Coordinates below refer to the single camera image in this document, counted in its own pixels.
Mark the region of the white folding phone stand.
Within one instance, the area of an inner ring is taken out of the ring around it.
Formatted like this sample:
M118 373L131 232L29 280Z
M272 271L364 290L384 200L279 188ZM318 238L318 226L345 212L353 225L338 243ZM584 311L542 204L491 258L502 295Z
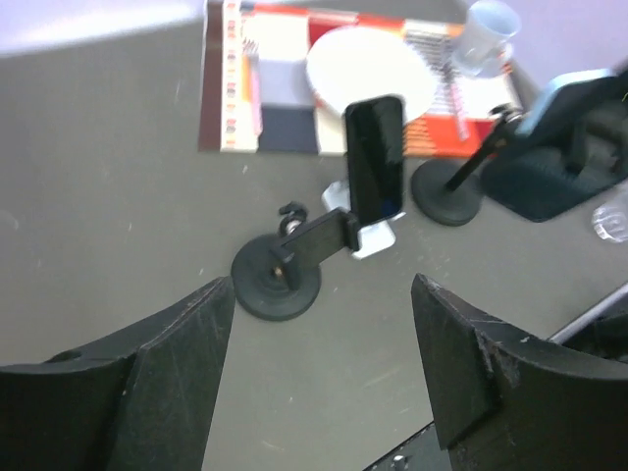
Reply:
M375 203L383 203L384 209L388 212L392 209L387 219L378 221L370 226L363 226L358 232L359 249L353 251L351 256L354 259L362 260L370 257L378 252L386 250L395 244L396 237L389 224L389 221L395 221L405 215L403 209L397 208L385 199L379 192L379 187L374 183L367 186L366 183L357 184L358 197L354 199L351 195L350 180L342 180L331 183L322 193L321 200L328 212L335 209L341 209L345 212L352 212L354 209L359 210L353 204L366 205L371 199Z

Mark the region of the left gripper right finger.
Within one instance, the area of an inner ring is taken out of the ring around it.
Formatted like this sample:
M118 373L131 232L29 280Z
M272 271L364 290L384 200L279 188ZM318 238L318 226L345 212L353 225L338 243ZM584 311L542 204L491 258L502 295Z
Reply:
M411 297L438 442L453 469L626 468L625 317L558 343L424 275Z

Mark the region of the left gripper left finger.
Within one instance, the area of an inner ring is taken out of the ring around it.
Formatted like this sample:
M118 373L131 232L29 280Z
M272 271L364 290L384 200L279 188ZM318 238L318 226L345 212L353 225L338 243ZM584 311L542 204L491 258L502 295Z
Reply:
M232 280L36 364L1 370L5 470L198 470L235 313Z

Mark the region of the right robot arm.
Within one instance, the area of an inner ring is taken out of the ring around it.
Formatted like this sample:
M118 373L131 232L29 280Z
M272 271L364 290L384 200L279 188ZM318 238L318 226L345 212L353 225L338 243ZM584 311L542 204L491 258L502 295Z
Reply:
M494 202L535 223L627 178L627 68L572 72L538 93L480 176Z

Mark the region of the black phone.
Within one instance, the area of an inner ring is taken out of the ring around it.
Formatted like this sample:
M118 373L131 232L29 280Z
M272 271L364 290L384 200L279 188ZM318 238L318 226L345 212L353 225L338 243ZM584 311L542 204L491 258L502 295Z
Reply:
M371 226L402 211L403 101L384 95L350 104L344 112L350 212Z

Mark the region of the blue case phone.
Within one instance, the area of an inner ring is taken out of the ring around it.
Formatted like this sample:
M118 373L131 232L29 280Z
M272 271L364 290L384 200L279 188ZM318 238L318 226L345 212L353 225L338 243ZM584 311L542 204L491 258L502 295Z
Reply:
M566 73L551 79L515 130L517 137L527 137L560 118L596 85L610 85L617 78L611 69Z

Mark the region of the black camera stand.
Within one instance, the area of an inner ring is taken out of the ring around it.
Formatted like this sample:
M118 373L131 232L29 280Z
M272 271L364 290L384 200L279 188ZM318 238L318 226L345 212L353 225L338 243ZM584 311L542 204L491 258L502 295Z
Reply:
M294 319L315 302L320 264L344 249L360 248L357 217L341 208L307 220L307 208L291 202L279 209L278 231L247 242L235 255L235 298L252 316L270 322Z

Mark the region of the black round phone stand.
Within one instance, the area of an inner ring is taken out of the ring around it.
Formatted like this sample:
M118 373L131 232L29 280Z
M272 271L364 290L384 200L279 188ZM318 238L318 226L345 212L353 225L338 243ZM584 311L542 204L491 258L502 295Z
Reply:
M497 119L490 132L463 165L430 160L412 174L409 190L413 202L432 221L447 227L460 227L479 213L483 196L474 172L512 139L524 113L512 105L499 105L491 110L491 115Z

